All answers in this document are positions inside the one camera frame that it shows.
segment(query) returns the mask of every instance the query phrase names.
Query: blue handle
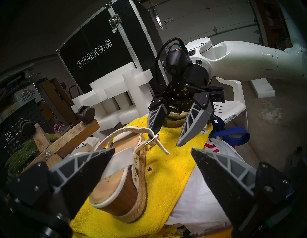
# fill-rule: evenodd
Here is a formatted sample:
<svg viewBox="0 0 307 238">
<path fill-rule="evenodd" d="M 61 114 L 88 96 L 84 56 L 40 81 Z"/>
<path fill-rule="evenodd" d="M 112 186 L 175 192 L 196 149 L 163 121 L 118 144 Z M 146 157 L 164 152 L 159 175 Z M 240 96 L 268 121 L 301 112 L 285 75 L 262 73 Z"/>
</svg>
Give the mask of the blue handle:
<svg viewBox="0 0 307 238">
<path fill-rule="evenodd" d="M 230 128 L 230 129 L 225 130 L 224 129 L 224 125 L 225 125 L 224 121 L 221 118 L 219 118 L 218 116 L 216 116 L 216 120 L 217 120 L 218 123 L 212 122 L 213 130 L 210 133 L 211 138 L 216 137 L 216 136 L 222 136 L 223 141 L 225 141 L 226 143 L 228 143 L 231 146 L 244 145 L 246 142 L 249 141 L 251 135 L 243 127 L 234 127 L 234 128 Z M 243 133 L 243 135 L 240 138 L 234 138 L 234 137 L 229 136 L 229 135 L 234 135 L 234 134 L 238 134 L 238 133 Z"/>
</svg>

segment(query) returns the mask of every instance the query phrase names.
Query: black cable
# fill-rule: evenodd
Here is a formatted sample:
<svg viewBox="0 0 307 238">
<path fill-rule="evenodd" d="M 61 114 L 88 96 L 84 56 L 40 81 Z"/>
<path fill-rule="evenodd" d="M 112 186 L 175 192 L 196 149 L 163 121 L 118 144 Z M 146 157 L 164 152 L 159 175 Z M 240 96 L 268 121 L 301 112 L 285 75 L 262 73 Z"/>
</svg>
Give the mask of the black cable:
<svg viewBox="0 0 307 238">
<path fill-rule="evenodd" d="M 179 42 L 179 45 L 181 46 L 181 49 L 184 51 L 184 53 L 185 53 L 186 55 L 188 55 L 188 50 L 187 50 L 187 48 L 185 47 L 185 44 L 183 43 L 183 41 L 182 41 L 180 38 L 174 37 L 174 38 L 171 38 L 171 39 L 169 39 L 167 42 L 164 43 L 164 45 L 162 46 L 162 48 L 159 50 L 159 52 L 158 52 L 158 54 L 157 54 L 156 62 L 155 62 L 156 81 L 157 81 L 157 83 L 158 83 L 160 86 L 162 86 L 162 87 L 164 87 L 164 88 L 166 88 L 166 86 L 163 85 L 163 84 L 161 83 L 161 81 L 158 79 L 158 62 L 159 62 L 160 55 L 161 55 L 162 51 L 164 50 L 164 48 L 165 48 L 169 43 L 171 43 L 171 42 L 173 42 L 173 41 L 178 41 L 178 42 Z"/>
<path fill-rule="evenodd" d="M 174 43 L 174 44 L 172 44 L 172 45 L 171 45 L 171 47 L 169 48 L 169 51 L 168 51 L 168 53 L 167 53 L 167 54 L 169 54 L 169 52 L 171 51 L 171 49 L 172 49 L 172 47 L 173 47 L 174 45 L 178 45 L 178 46 L 180 46 L 178 43 Z"/>
</svg>

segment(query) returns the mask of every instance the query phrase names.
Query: white sandal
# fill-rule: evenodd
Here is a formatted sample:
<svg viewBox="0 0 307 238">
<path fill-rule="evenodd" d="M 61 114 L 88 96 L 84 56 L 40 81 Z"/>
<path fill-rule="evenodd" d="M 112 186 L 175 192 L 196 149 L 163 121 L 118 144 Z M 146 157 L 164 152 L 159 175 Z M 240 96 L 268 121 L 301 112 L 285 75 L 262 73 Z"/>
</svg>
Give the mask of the white sandal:
<svg viewBox="0 0 307 238">
<path fill-rule="evenodd" d="M 144 140 L 141 133 L 153 138 Z M 95 145 L 94 150 L 103 149 L 106 143 L 108 148 L 115 148 L 115 154 L 102 175 L 105 179 L 91 193 L 90 204 L 122 222 L 135 222 L 143 215 L 147 205 L 146 151 L 158 145 L 165 154 L 170 153 L 159 141 L 159 135 L 155 136 L 146 127 L 118 129 Z"/>
</svg>

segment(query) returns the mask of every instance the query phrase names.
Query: garage door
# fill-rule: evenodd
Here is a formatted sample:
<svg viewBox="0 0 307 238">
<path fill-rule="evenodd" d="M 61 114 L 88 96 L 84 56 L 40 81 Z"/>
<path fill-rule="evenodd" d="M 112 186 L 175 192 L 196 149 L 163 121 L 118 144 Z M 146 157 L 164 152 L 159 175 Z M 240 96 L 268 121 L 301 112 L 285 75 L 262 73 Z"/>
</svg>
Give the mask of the garage door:
<svg viewBox="0 0 307 238">
<path fill-rule="evenodd" d="M 172 37 L 181 38 L 185 44 L 202 37 L 210 37 L 214 45 L 226 40 L 261 42 L 247 1 L 169 0 L 156 4 L 155 10 L 162 29 L 153 12 L 152 18 L 163 43 Z"/>
</svg>

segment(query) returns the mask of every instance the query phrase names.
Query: sandal insole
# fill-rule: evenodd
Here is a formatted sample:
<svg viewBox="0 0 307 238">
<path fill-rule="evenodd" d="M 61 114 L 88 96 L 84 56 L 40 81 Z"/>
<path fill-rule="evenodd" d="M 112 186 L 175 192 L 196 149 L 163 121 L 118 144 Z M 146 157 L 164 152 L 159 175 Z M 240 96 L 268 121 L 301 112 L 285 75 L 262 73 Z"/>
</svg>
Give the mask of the sandal insole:
<svg viewBox="0 0 307 238">
<path fill-rule="evenodd" d="M 122 140 L 115 142 L 112 147 L 115 148 L 115 153 L 118 153 L 128 147 L 135 147 L 138 142 L 139 135 L 134 135 L 127 139 L 123 138 Z M 122 179 L 123 172 L 124 169 L 100 181 L 90 194 L 90 202 L 92 204 L 99 204 L 106 201 L 117 189 L 119 182 Z"/>
</svg>

